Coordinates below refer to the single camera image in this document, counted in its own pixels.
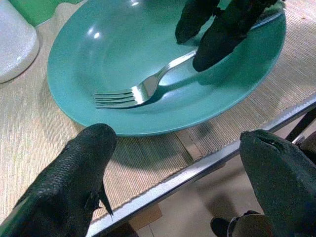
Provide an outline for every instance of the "floor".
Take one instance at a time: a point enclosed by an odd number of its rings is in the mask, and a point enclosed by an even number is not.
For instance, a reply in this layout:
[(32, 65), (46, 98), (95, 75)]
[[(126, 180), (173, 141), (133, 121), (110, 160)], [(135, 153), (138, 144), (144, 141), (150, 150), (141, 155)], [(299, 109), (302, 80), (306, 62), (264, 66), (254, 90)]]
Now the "floor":
[[(276, 132), (285, 137), (299, 119)], [(316, 131), (314, 122), (306, 131)], [(137, 231), (139, 237), (215, 237), (213, 217), (230, 220), (248, 210), (262, 212), (240, 157), (159, 203), (162, 217)]]

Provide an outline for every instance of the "woven placemat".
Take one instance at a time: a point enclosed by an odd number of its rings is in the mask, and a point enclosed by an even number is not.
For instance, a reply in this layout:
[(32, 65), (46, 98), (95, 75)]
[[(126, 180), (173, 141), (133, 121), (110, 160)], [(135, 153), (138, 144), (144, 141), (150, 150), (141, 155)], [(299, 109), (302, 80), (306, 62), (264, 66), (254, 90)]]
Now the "woven placemat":
[[(113, 208), (142, 194), (194, 160), (260, 127), (289, 106), (316, 92), (316, 3), (287, 1), (284, 50), (267, 80), (244, 101), (220, 116), (176, 133), (119, 138), (104, 180)], [(82, 127), (57, 107), (47, 85), (47, 59), (60, 28), (81, 3), (60, 4), (49, 21), (37, 26), (40, 52), (17, 78), (0, 84), (0, 221), (35, 177)], [(104, 209), (94, 219), (105, 215)]]

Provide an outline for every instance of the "white container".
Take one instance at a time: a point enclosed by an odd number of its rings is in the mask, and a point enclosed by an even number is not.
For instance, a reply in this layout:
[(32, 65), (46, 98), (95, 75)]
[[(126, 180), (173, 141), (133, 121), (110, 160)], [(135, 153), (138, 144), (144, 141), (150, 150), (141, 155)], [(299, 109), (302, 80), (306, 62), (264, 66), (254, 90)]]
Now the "white container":
[(39, 47), (35, 28), (8, 0), (0, 0), (0, 83), (26, 70)]

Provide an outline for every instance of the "fork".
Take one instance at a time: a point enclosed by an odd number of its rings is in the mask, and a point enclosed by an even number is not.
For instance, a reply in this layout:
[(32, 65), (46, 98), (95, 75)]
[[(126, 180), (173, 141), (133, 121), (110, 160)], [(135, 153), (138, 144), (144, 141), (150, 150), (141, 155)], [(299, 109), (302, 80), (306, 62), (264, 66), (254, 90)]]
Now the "fork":
[[(271, 11), (264, 12), (263, 17), (258, 19), (256, 24), (254, 24), (251, 29), (255, 29), (276, 19), (282, 13), (283, 9), (273, 9)], [(196, 55), (197, 50), (198, 48), (195, 48), (191, 52), (172, 60), (162, 69), (160, 69), (157, 73), (149, 76), (140, 84), (133, 86), (132, 88), (106, 93), (95, 93), (95, 107), (97, 109), (121, 109), (138, 106), (145, 103), (153, 96), (153, 94), (157, 90), (158, 84), (162, 77), (171, 69), (193, 58)]]

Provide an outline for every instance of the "shoe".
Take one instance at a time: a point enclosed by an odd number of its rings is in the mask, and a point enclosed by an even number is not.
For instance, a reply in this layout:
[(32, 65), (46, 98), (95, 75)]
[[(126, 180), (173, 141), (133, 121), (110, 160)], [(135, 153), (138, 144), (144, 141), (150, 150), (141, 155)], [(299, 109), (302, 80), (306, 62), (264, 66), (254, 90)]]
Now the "shoe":
[(222, 218), (213, 218), (211, 220), (211, 229), (217, 237), (227, 237), (227, 228), (229, 222)]

